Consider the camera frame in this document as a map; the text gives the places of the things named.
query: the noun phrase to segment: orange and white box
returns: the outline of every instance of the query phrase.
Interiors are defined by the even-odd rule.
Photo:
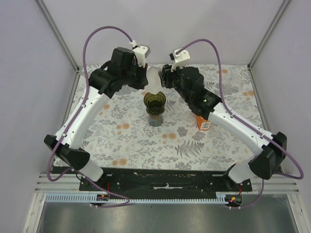
[[[201,116],[195,115],[196,122],[198,123],[199,130],[207,131],[209,130],[211,122],[209,120],[205,120]]]

